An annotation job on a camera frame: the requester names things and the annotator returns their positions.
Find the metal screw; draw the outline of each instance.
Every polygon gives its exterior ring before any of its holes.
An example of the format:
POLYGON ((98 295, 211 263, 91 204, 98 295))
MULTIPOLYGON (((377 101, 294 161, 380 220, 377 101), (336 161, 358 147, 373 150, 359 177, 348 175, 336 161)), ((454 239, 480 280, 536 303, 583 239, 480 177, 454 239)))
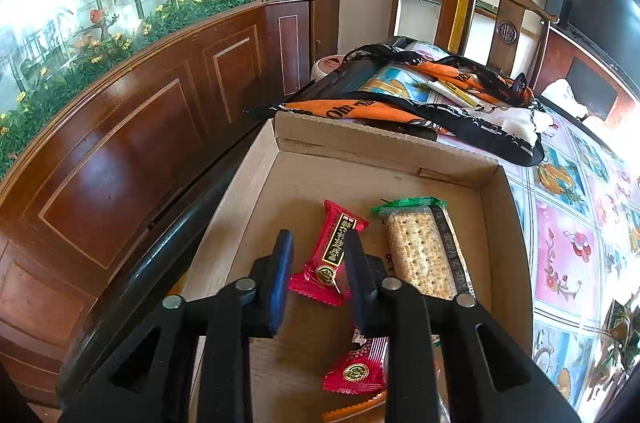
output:
POLYGON ((476 305, 476 299, 468 293, 461 293, 456 297, 456 302, 463 308, 472 308, 476 305))
POLYGON ((180 307, 180 304, 182 304, 182 297, 178 295, 169 295, 162 301, 162 307, 167 309, 175 309, 180 307))
POLYGON ((251 291, 255 288, 255 281, 252 278, 244 277, 236 282, 236 289, 239 291, 251 291))
POLYGON ((382 280, 382 287, 384 289, 390 289, 391 291, 395 291, 396 289, 400 289, 402 286, 402 281, 396 277, 387 277, 382 280))

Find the green packet seal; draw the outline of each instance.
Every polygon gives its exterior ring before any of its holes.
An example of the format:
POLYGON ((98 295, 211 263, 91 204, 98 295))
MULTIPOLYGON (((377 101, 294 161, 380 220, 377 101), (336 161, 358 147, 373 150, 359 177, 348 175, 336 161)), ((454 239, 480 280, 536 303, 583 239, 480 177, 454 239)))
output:
POLYGON ((398 212, 398 210, 414 210, 431 206, 445 209, 447 203, 438 198, 423 196, 419 198, 396 199, 379 207, 373 207, 371 211, 375 213, 375 215, 389 215, 390 213, 398 212))

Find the red snack wrapper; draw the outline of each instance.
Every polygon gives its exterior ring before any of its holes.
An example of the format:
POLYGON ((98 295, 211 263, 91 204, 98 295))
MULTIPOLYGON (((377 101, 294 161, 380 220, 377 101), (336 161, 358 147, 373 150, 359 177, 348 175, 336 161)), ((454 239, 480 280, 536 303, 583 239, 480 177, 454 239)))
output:
POLYGON ((341 306, 344 295, 335 283, 335 276, 344 257, 344 235, 348 229, 360 232, 369 225, 340 205, 324 200, 326 220, 311 259, 301 273, 294 273, 289 289, 325 304, 341 306))
POLYGON ((387 337, 366 339, 356 327, 351 351, 324 377, 322 388, 343 394, 373 394, 386 389, 387 337))

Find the wooden chair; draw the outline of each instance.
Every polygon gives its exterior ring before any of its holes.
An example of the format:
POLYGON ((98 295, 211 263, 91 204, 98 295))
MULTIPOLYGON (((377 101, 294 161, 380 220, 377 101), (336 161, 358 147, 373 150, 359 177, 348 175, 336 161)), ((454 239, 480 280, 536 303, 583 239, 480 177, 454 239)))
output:
MULTIPOLYGON (((475 8, 476 0, 469 0, 460 48, 458 49, 459 55, 465 53, 475 8)), ((489 59, 486 65, 489 69, 503 76, 511 77, 511 70, 513 69, 513 62, 516 58, 516 48, 518 47, 518 40, 520 39, 520 29, 522 28, 522 19, 525 10, 531 10, 538 14, 543 20, 543 29, 542 34, 540 34, 538 49, 531 66, 530 75, 527 76, 527 85, 533 88, 536 80, 538 80, 540 67, 542 67, 542 59, 545 56, 549 27, 551 23, 558 22, 558 18, 555 15, 549 15, 532 0, 500 0, 498 15, 495 18, 494 37, 491 41, 489 59)))

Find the floral tablecloth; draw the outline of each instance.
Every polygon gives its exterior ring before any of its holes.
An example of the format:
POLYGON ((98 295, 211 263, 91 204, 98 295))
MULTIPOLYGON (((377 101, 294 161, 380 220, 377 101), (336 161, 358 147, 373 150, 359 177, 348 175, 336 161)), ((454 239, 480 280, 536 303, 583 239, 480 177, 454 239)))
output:
MULTIPOLYGON (((612 299, 624 305, 640 286, 640 190, 617 156, 548 112, 554 125, 543 134, 545 161, 501 163, 529 257, 532 357, 591 423, 625 380, 607 359, 607 312, 612 299)), ((454 137, 438 139, 485 154, 454 137)))

